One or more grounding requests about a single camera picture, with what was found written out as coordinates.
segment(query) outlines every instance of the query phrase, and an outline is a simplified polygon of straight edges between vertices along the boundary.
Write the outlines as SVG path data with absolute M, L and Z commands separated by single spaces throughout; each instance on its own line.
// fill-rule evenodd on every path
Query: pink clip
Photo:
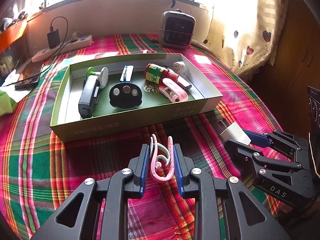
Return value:
M 159 89 L 172 103 L 178 103 L 188 100 L 188 94 L 175 82 L 169 78 L 162 80 L 164 86 L 160 86 Z
M 158 148 L 163 151 L 166 155 L 158 155 Z M 151 159 L 151 167 L 150 167 L 150 174 L 154 181 L 158 183 L 164 183 L 172 179 L 174 174 L 174 157 L 173 157 L 173 142 L 172 137 L 168 137 L 168 148 L 164 147 L 162 144 L 158 143 L 156 136 L 153 134 L 151 137 L 150 143 L 150 156 Z M 160 177 L 156 170 L 159 169 L 162 165 L 161 162 L 158 161 L 161 159 L 164 161 L 165 166 L 170 164 L 169 173 L 166 177 Z

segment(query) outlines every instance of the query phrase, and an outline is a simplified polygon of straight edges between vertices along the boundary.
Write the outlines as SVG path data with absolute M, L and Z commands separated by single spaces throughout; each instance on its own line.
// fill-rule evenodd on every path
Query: heart-patterned curtain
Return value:
M 250 81 L 267 60 L 274 64 L 287 7 L 288 0 L 214 0 L 206 50 Z

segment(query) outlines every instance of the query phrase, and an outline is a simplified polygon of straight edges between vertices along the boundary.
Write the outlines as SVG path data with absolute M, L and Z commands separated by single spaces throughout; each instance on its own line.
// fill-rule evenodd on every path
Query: green box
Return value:
M 188 91 L 188 101 L 171 103 L 159 91 L 158 85 L 143 78 L 143 71 L 149 63 L 172 66 L 177 61 L 187 65 L 188 70 L 181 76 L 192 84 L 192 88 Z M 119 110 L 109 103 L 109 91 L 120 82 L 125 65 L 134 66 L 131 82 L 143 91 L 141 106 L 132 110 Z M 107 67 L 109 80 L 99 93 L 93 117 L 81 119 L 78 103 L 89 67 L 96 71 Z M 212 111 L 221 98 L 218 89 L 181 54 L 129 54 L 93 59 L 69 65 L 57 94 L 50 127 L 63 142 L 69 142 Z

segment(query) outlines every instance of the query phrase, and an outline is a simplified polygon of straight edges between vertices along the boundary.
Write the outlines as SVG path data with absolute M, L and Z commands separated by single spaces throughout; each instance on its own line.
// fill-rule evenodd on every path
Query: smartphone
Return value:
M 24 90 L 24 89 L 30 89 L 30 88 L 36 87 L 40 80 L 40 72 L 41 72 L 42 66 L 43 66 L 42 61 L 38 61 L 38 62 L 30 61 L 29 63 L 27 63 L 23 68 L 18 79 L 18 81 L 19 80 L 22 80 L 22 81 L 15 84 L 15 90 Z

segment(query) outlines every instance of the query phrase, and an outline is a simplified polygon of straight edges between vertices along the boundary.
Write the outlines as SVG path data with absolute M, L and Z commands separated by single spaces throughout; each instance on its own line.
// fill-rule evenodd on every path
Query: multicolored tablecloth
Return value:
M 97 38 L 88 48 L 61 55 L 60 64 L 43 74 L 37 88 L 18 103 L 16 111 L 0 117 L 0 211 L 21 239 L 29 239 L 85 178 L 105 179 L 127 167 L 129 160 L 139 155 L 141 145 L 150 142 L 152 133 L 163 144 L 171 135 L 196 167 L 213 176 L 241 178 L 272 214 L 278 213 L 278 202 L 252 186 L 250 171 L 236 168 L 217 132 L 217 122 L 222 118 L 259 133 L 279 129 L 275 118 L 250 87 L 212 55 L 192 46 L 187 50 L 166 49 L 153 42 L 155 39 L 156 35 L 136 34 Z M 217 109 L 67 144 L 52 132 L 52 109 L 67 64 L 156 52 L 181 53 L 197 66 L 223 94 Z M 279 158 L 268 148 L 264 154 Z M 219 210 L 223 225 L 221 205 Z M 128 203 L 129 239 L 191 239 L 194 211 L 193 199 L 180 198 L 175 178 L 157 184 L 149 177 L 143 199 Z

